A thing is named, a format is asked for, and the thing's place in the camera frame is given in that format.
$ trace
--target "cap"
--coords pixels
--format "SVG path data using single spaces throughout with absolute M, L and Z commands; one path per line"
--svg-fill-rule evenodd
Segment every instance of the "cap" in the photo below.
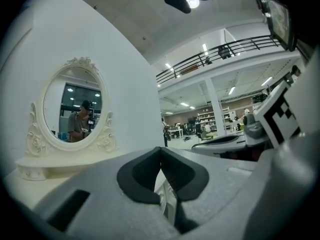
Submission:
M 81 106 L 84 107 L 85 110 L 88 110 L 88 111 L 92 110 L 91 103 L 89 100 L 84 100 Z

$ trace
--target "white column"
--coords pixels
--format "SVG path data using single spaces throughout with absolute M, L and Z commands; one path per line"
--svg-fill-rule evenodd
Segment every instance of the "white column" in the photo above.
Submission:
M 207 78 L 205 80 L 205 84 L 206 84 L 206 87 L 208 88 L 208 93 L 209 93 L 209 96 L 211 99 L 211 105 L 212 105 L 213 112 L 214 112 L 214 119 L 215 119 L 217 134 L 218 134 L 218 136 L 226 135 L 225 128 L 224 128 L 223 116 L 222 116 L 221 108 L 219 105 L 217 92 L 214 87 L 214 84 L 212 83 L 212 79 Z

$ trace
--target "shelving unit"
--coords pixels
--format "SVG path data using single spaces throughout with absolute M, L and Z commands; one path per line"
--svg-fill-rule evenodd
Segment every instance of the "shelving unit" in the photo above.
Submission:
M 223 123 L 228 123 L 227 120 L 232 119 L 236 116 L 235 111 L 229 111 L 229 107 L 224 108 L 222 110 L 223 112 Z M 216 120 L 215 120 L 215 112 L 210 111 L 206 113 L 198 113 L 199 119 L 200 119 L 200 124 L 201 124 L 201 129 L 203 130 L 205 128 L 206 123 L 209 123 L 211 126 L 212 131 L 217 131 L 217 126 L 216 126 Z M 231 128 L 230 125 L 225 125 L 225 128 L 228 130 Z

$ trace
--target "chair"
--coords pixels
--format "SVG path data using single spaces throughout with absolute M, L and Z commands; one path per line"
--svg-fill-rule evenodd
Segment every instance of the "chair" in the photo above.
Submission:
M 201 140 L 202 141 L 207 141 L 207 140 L 211 140 L 211 137 L 207 137 L 207 134 L 208 134 L 209 132 L 206 132 L 206 131 L 203 131 L 202 133 L 201 133 Z

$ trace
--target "ceiling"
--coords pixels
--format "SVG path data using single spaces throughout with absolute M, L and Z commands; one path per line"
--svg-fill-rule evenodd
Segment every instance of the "ceiling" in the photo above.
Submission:
M 219 101 L 227 99 L 237 99 L 239 96 L 253 95 L 262 89 L 267 88 L 267 84 L 261 86 L 269 77 L 273 77 L 268 82 L 272 85 L 285 74 L 291 71 L 298 59 L 281 59 L 272 63 L 263 63 L 259 66 L 242 68 L 238 71 L 222 74 L 212 79 Z M 234 91 L 229 95 L 230 89 L 235 86 Z M 205 81 L 198 82 L 160 98 L 160 109 L 165 112 L 189 111 L 180 103 L 186 103 L 195 108 L 205 106 L 210 102 L 209 92 Z
M 112 23 L 153 64 L 205 32 L 261 20 L 254 0 L 201 1 L 190 14 L 164 0 L 84 0 Z
M 224 29 L 202 35 L 169 52 L 164 57 L 160 58 L 156 63 L 151 65 L 151 67 L 155 70 L 156 74 L 159 74 L 160 72 L 168 69 L 166 67 L 166 63 L 168 63 L 170 66 L 174 66 L 187 58 L 203 52 L 203 44 L 206 44 L 207 49 L 211 49 L 223 44 L 224 36 Z

